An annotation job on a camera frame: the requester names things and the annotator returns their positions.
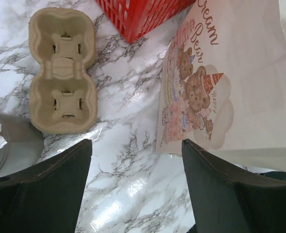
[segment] white marble countertop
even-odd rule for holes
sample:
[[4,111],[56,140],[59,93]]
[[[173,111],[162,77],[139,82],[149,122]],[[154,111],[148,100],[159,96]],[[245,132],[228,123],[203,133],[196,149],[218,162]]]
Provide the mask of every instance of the white marble countertop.
[[39,72],[28,49],[28,22],[57,6],[85,12],[97,30],[96,124],[80,135],[45,135],[47,159],[83,138],[94,142],[77,233],[185,233],[194,224],[182,159],[156,154],[162,58],[184,13],[127,45],[94,0],[0,1],[0,111],[28,117],[28,90]]

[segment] brown molded pulp tray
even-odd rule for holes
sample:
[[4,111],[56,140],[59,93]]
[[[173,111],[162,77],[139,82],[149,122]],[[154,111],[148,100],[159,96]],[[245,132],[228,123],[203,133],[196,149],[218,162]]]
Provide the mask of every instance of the brown molded pulp tray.
[[37,11],[29,47],[40,64],[30,86],[31,122],[47,133],[80,133],[97,117],[96,86],[86,69],[94,62],[95,30],[84,13],[63,8]]

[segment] paper bag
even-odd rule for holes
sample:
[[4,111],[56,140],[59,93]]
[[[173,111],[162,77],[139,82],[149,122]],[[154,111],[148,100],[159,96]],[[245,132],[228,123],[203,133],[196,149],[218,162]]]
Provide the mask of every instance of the paper bag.
[[190,138],[229,162],[286,171],[279,6],[285,14],[278,0],[195,1],[164,58],[157,152],[180,155]]

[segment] red plastic basket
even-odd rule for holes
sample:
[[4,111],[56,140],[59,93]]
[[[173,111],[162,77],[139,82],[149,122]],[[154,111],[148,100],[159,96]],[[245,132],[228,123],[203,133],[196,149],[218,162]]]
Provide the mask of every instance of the red plastic basket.
[[194,0],[96,0],[128,43],[133,43]]

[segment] marble surface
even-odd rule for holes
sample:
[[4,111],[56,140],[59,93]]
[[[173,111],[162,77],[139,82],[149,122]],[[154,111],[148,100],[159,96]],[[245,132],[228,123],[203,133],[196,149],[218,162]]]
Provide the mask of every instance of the marble surface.
[[132,45],[94,0],[0,1],[0,111],[28,117],[39,65],[28,49],[30,16],[43,7],[85,12],[97,31],[96,124],[80,135],[45,135],[45,160],[78,141],[94,142],[76,233],[185,233],[194,224],[180,157],[156,154],[162,58],[185,12]]

